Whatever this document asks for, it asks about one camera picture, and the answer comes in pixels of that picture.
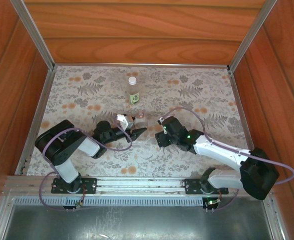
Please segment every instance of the plastic bottle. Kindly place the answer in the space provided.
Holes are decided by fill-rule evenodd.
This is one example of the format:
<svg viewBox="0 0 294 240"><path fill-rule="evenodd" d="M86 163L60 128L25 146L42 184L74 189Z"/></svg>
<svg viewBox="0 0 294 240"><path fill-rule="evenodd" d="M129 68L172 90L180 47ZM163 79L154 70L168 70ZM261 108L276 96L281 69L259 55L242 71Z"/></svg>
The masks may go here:
<svg viewBox="0 0 294 240"><path fill-rule="evenodd" d="M129 85L128 85L129 103L136 104L140 99L137 79L134 76L131 76L129 77L128 82L129 82Z"/></svg>

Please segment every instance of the fern leaf pattern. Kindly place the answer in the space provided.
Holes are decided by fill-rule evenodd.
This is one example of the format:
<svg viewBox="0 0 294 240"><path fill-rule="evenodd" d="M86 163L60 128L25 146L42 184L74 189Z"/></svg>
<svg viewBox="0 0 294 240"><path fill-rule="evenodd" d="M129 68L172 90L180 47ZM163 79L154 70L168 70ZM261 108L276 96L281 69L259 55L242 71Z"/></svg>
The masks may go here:
<svg viewBox="0 0 294 240"><path fill-rule="evenodd" d="M130 105L128 77L135 76L140 100ZM148 128L126 151L107 150L93 159L76 150L70 157L81 175L106 177L199 177L209 167L228 168L209 157L182 151L177 145L159 147L155 135L163 131L161 116L175 107L194 110L210 136L239 148L246 140L226 69L137 66L58 66L39 134L67 119L89 134L100 121L114 128L117 114L145 113ZM171 113L187 130L202 131L185 110ZM116 150L129 145L125 138L108 143ZM28 175L46 175L50 166L34 149Z"/></svg>

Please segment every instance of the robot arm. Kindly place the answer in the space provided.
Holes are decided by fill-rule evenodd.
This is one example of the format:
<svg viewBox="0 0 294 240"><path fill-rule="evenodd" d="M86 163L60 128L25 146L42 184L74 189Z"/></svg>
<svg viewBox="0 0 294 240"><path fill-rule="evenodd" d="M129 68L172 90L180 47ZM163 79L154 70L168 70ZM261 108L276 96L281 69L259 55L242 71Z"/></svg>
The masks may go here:
<svg viewBox="0 0 294 240"><path fill-rule="evenodd" d="M146 130L146 128L131 130L133 120L130 116L118 115L117 119L120 121L121 127L130 136L132 141L135 141ZM74 125L68 120L64 120L55 125L36 139L36 148L43 153L45 146L54 136L70 128L74 128ZM100 121L94 130L92 138L105 145L121 138L126 138L126 136L117 127L111 128L109 122ZM59 138L55 139L50 144L45 155L58 171L61 179L63 180L62 184L64 189L70 193L76 192L80 188L81 183L81 175L75 169L70 160L70 156L76 149L83 151L85 154L94 159L101 157L107 151L106 148L94 142L81 131L74 130L60 135Z"/></svg>
<svg viewBox="0 0 294 240"><path fill-rule="evenodd" d="M211 157L234 169L218 170L210 167L200 179L201 187L206 193L219 188L237 188L244 189L256 199L263 200L279 177L273 164L239 154L243 152L267 159L265 152L259 148L250 151L213 140L223 147L232 148L238 152L233 153L212 144L201 131L195 129L187 131L173 116L161 118L158 122L163 127L163 131L155 135L159 147L165 148L175 144L185 152Z"/></svg>

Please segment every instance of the metal plate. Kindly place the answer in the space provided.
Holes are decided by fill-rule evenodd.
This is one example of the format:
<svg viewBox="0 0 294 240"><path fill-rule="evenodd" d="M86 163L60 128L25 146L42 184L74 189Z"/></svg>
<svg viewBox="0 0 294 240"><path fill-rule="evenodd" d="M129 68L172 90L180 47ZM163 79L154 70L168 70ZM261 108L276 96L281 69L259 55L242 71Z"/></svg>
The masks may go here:
<svg viewBox="0 0 294 240"><path fill-rule="evenodd" d="M61 186L61 179L60 178L55 178L53 179L53 186L51 188L51 193L52 194L69 194L67 190L65 190ZM96 189L97 189L97 179L96 178L91 178L91 177L83 177L81 179L81 185L83 185L86 189L86 194L95 194ZM80 190L77 192L77 194L83 194L83 188L81 187Z"/></svg>
<svg viewBox="0 0 294 240"><path fill-rule="evenodd" d="M80 196L44 196L43 200L50 206L74 206L79 201ZM118 207L200 207L203 198L200 196L188 197L158 197L158 196L86 196L83 206L118 206ZM38 196L22 196L14 201L15 205L20 206L42 206Z"/></svg>
<svg viewBox="0 0 294 240"><path fill-rule="evenodd" d="M214 213L201 206L101 206L58 212L15 205L4 239L269 240L264 216L262 202L246 197Z"/></svg>
<svg viewBox="0 0 294 240"><path fill-rule="evenodd" d="M190 179L185 179L185 191L187 195L195 195L195 194L209 194L209 195L218 195L220 194L228 194L229 191L227 188L220 188L216 189L211 193L206 193L202 188L201 188L201 183L199 178L190 178Z"/></svg>

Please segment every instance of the metal floor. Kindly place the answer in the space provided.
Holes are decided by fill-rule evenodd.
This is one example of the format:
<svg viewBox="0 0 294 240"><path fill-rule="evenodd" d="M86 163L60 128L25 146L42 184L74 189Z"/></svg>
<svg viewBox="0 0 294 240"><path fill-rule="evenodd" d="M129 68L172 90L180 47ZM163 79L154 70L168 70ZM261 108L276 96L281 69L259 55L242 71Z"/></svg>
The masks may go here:
<svg viewBox="0 0 294 240"><path fill-rule="evenodd" d="M239 197L230 207L205 212L193 206L102 206L58 212L14 206L6 240L268 240L263 203Z"/></svg>

